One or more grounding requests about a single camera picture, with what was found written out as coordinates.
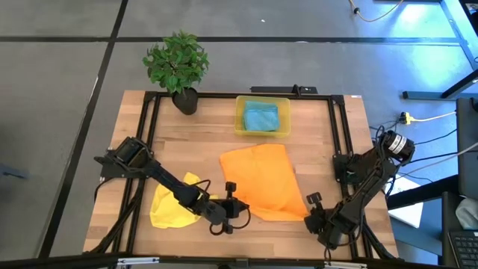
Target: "blue cloth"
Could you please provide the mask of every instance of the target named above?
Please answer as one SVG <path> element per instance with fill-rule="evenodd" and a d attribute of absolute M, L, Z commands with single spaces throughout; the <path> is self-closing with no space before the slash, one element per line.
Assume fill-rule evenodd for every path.
<path fill-rule="evenodd" d="M 279 110 L 276 104 L 246 101 L 243 121 L 247 131 L 277 131 Z"/>

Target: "yellow container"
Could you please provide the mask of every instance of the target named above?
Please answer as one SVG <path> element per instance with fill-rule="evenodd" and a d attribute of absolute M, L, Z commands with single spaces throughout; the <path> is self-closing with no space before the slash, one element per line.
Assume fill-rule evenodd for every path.
<path fill-rule="evenodd" d="M 266 102 L 276 104 L 279 111 L 279 130 L 274 132 L 247 131 L 243 124 L 246 101 Z M 236 98 L 236 117 L 234 130 L 237 135 L 259 135 L 270 137 L 286 137 L 291 133 L 291 101 L 288 98 L 238 96 Z"/>

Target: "orange cloth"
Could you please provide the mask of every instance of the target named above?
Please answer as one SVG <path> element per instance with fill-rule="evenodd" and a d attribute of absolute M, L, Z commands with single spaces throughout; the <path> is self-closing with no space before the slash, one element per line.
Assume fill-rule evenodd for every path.
<path fill-rule="evenodd" d="M 308 215 L 284 145 L 263 144 L 220 156 L 226 181 L 237 183 L 234 196 L 263 220 L 304 220 Z"/>

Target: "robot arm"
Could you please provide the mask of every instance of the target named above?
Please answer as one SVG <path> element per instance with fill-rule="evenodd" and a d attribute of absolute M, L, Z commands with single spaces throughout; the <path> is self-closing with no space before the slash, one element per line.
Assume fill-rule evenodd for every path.
<path fill-rule="evenodd" d="M 334 159 L 335 175 L 347 183 L 359 183 L 356 192 L 333 209 L 323 209 L 320 194 L 307 197 L 315 204 L 304 221 L 309 232 L 318 234 L 318 241 L 334 250 L 340 246 L 343 234 L 353 233 L 362 223 L 365 206 L 380 192 L 398 168 L 413 156 L 413 141 L 393 131 L 380 136 L 374 148 L 362 155 L 342 155 Z"/>
<path fill-rule="evenodd" d="M 234 183 L 226 183 L 228 198 L 210 200 L 209 193 L 196 185 L 179 181 L 165 170 L 152 156 L 152 151 L 141 140 L 127 137 L 115 150 L 109 150 L 104 157 L 95 157 L 100 164 L 114 165 L 123 174 L 134 174 L 139 178 L 153 178 L 173 193 L 179 204 L 194 214 L 203 216 L 211 225 L 223 224 L 226 232 L 232 232 L 229 219 L 237 217 L 247 204 L 232 197 Z"/>

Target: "keyboard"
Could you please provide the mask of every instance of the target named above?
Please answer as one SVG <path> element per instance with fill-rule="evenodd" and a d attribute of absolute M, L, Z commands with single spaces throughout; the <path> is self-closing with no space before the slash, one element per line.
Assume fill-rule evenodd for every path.
<path fill-rule="evenodd" d="M 448 237 L 458 267 L 478 269 L 478 231 L 449 232 Z"/>

